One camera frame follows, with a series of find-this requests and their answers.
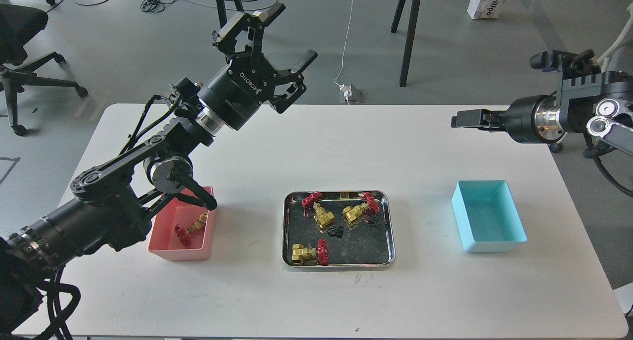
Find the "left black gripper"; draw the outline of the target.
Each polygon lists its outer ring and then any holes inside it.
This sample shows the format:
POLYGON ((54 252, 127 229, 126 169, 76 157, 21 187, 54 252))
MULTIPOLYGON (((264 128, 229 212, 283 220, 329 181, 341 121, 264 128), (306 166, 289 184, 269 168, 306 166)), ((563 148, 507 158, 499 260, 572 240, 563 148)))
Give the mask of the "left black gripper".
POLYGON ((215 119, 240 130, 260 106, 267 102, 282 114, 306 90, 304 71, 318 53, 308 49, 291 69, 277 70, 262 53, 262 39, 268 27, 284 10, 276 2, 266 11, 253 14, 238 11, 219 31, 212 32, 213 46, 226 56, 227 65, 200 89, 200 101, 215 119), (248 32, 245 51, 236 52, 237 36, 248 32))

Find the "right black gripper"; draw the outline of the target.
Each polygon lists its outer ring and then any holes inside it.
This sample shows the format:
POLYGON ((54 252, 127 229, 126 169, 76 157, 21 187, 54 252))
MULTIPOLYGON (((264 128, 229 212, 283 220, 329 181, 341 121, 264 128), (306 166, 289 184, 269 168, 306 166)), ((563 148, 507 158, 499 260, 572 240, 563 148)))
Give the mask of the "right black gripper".
POLYGON ((537 133, 535 124, 536 108, 548 95, 534 95, 514 101, 504 111, 478 108, 457 112, 451 119, 451 128, 504 129, 518 143, 546 144, 545 138, 537 133))

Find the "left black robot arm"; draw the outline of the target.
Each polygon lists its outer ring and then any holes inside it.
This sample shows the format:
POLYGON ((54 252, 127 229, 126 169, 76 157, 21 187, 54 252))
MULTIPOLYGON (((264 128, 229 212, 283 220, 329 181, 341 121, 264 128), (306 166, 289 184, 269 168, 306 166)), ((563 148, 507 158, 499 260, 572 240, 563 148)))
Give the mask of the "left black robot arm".
POLYGON ((61 282, 75 257, 102 245, 115 251, 144 241, 152 218, 178 199, 209 211, 217 201, 193 178, 188 155, 210 146, 224 126, 240 130, 267 102, 279 114, 307 89, 304 70, 317 57, 310 49, 291 69, 277 70, 262 52, 263 33, 285 10, 276 2, 266 11, 238 11, 219 31, 213 45, 226 65, 207 85, 181 79, 166 98, 168 123, 138 143, 135 130, 120 154, 87 169, 70 184, 72 200, 1 240, 1 338, 15 340, 14 330, 46 302, 49 325, 39 340, 69 340, 66 321, 81 299, 79 288, 61 282))

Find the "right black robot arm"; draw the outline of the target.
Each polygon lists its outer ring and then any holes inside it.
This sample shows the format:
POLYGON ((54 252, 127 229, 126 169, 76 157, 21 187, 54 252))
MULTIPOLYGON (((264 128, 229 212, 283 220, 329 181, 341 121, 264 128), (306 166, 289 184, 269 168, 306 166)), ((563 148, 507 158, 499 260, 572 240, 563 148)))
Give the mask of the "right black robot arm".
POLYGON ((559 74, 553 94, 516 99, 505 111, 459 111, 451 127, 505 132, 518 143, 547 144, 551 152, 561 151, 565 134, 582 134, 583 156, 595 163, 610 184, 632 196, 631 189, 617 182, 601 161, 601 156, 615 150, 632 154, 632 76, 625 71, 601 71, 591 49, 543 51, 531 56, 530 66, 559 74))

